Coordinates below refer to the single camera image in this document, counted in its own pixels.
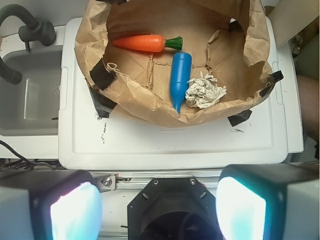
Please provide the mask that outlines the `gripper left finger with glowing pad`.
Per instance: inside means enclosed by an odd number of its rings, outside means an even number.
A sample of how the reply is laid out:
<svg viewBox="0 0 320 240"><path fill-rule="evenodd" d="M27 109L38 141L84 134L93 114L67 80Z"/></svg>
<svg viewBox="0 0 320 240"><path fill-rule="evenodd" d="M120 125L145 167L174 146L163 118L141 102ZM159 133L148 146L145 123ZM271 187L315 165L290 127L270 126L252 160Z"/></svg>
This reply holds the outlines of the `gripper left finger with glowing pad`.
<svg viewBox="0 0 320 240"><path fill-rule="evenodd" d="M2 240L96 240L102 198L85 170L2 170Z"/></svg>

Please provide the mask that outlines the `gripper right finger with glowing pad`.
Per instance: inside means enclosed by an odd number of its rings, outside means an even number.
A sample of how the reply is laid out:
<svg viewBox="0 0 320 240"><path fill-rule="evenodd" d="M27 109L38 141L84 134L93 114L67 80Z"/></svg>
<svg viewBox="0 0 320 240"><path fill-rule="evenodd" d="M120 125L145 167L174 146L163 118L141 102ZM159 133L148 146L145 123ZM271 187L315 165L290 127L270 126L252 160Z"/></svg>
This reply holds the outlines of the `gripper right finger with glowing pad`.
<svg viewBox="0 0 320 240"><path fill-rule="evenodd" d="M318 163L230 164L216 188L227 240L318 240Z"/></svg>

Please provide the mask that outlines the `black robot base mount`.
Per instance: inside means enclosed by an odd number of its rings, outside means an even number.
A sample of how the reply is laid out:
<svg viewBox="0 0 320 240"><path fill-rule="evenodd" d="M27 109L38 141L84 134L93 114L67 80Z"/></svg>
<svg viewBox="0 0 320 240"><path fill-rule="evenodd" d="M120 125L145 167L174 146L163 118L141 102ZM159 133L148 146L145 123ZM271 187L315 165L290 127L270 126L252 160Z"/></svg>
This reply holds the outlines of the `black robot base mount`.
<svg viewBox="0 0 320 240"><path fill-rule="evenodd" d="M149 182L127 205L130 240L222 240L216 198L199 181Z"/></svg>

